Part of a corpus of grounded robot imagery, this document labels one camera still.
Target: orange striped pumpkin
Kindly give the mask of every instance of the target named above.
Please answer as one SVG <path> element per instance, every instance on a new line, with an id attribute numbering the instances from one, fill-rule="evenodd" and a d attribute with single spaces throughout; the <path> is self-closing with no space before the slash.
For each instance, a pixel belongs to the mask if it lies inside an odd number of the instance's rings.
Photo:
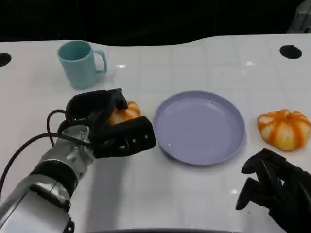
<path id="1" fill-rule="evenodd" d="M 141 116 L 140 109 L 134 101 L 128 101 L 127 107 L 124 110 L 115 108 L 109 119 L 109 124 L 115 125 Z"/>
<path id="2" fill-rule="evenodd" d="M 295 150 L 306 144 L 311 124 L 301 112 L 283 109 L 260 115 L 257 127 L 265 142 L 281 150 Z"/>

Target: robotic arm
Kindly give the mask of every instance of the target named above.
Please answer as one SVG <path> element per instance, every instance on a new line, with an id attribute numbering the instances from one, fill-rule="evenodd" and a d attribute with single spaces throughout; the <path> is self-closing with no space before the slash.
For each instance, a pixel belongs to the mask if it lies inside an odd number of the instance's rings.
<path id="1" fill-rule="evenodd" d="M 247 178 L 236 205 L 241 210 L 251 201 L 269 209 L 271 218 L 288 233 L 309 232 L 311 220 L 311 175 L 266 148 L 246 161 Z"/>
<path id="2" fill-rule="evenodd" d="M 96 158 L 129 156 L 156 145 L 152 124 L 143 116 L 108 125 L 115 108 L 127 108 L 121 89 L 83 93 L 69 101 L 58 134 L 90 146 L 59 138 L 2 203 L 0 232 L 74 232 L 70 198 L 87 166 Z"/>

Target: white table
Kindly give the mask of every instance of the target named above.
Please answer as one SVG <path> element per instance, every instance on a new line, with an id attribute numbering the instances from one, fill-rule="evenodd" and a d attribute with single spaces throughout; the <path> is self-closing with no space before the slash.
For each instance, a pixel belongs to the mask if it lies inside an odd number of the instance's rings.
<path id="1" fill-rule="evenodd" d="M 311 140 L 297 152 L 284 153 L 264 143 L 256 128 L 259 114 L 283 108 L 300 110 L 311 119 L 310 41 L 310 35 L 300 34 L 214 37 L 157 47 L 93 44 L 106 53 L 110 72 L 87 91 L 122 87 L 125 97 L 136 101 L 149 119 L 173 93 L 211 91 L 239 108 L 247 125 L 247 144 L 236 158 L 206 168 L 172 162 L 158 146 L 129 158 L 96 161 L 72 197 L 76 232 L 142 227 L 283 232 L 267 210 L 250 204 L 239 212 L 235 203 L 246 180 L 241 167 L 262 147 L 311 172 Z M 0 52 L 12 56 L 0 67 L 0 171 L 22 143 L 46 131 L 51 110 L 64 109 L 82 92 L 70 87 L 56 56 L 63 43 L 0 43 Z M 302 57 L 282 57 L 279 48 L 286 44 L 300 48 Z M 100 58 L 96 62 L 101 66 Z M 61 120 L 61 114 L 53 117 L 52 130 Z M 41 139 L 21 154 L 7 177 L 4 197 L 49 148 L 48 139 Z"/>

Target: black glove hand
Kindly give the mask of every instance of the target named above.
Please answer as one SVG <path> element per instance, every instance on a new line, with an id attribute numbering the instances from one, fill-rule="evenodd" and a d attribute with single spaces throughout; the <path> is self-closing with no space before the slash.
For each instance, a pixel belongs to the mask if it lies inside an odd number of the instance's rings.
<path id="1" fill-rule="evenodd" d="M 311 175 L 267 148 L 252 156 L 243 174 L 247 178 L 237 201 L 237 210 L 250 202 L 269 209 L 272 219 L 288 233 L 308 232 L 311 221 Z"/>

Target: black cable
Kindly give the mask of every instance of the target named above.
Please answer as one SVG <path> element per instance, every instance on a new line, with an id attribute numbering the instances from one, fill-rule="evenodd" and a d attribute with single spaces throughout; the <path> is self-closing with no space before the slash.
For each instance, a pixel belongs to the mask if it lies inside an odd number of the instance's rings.
<path id="1" fill-rule="evenodd" d="M 48 131 L 48 133 L 51 133 L 51 130 L 50 130 L 50 119 L 51 119 L 51 117 L 53 116 L 53 114 L 55 114 L 55 113 L 64 113 L 64 114 L 65 114 L 66 111 L 61 110 L 61 109 L 56 109 L 56 110 L 51 111 L 51 112 L 49 113 L 48 118 L 47 118 L 47 131 Z M 52 144 L 52 147 L 54 147 L 54 146 L 55 146 L 55 143 L 54 143 L 54 141 L 53 141 L 53 137 L 52 137 L 52 136 L 49 136 L 49 138 L 50 138 L 50 142 L 51 142 L 51 144 Z"/>
<path id="2" fill-rule="evenodd" d="M 3 174 L 1 175 L 1 178 L 0 178 L 0 200 L 1 200 L 1 193 L 2 193 L 2 189 L 3 189 L 3 185 L 4 185 L 4 180 L 6 178 L 6 175 L 10 169 L 10 167 L 12 166 L 13 162 L 16 160 L 16 158 L 18 157 L 18 155 L 27 147 L 29 146 L 30 144 L 32 144 L 34 141 L 38 140 L 38 139 L 41 139 L 41 138 L 44 138 L 44 137 L 58 137 L 58 138 L 62 138 L 62 139 L 65 139 L 65 140 L 68 140 L 70 142 L 73 142 L 73 143 L 76 143 L 78 145 L 83 145 L 83 146 L 86 146 L 86 147 L 91 147 L 91 144 L 88 143 L 88 142 L 84 142 L 84 141 L 81 141 L 79 139 L 76 139 L 76 138 L 73 138 L 73 137 L 69 137 L 69 136 L 66 136 L 66 135 L 59 135 L 57 133 L 42 133 L 42 134 L 39 134 L 31 139 L 29 139 L 27 142 L 25 142 L 15 153 L 14 155 L 11 157 L 11 159 L 9 160 L 9 162 L 7 163 L 4 171 L 3 171 Z"/>

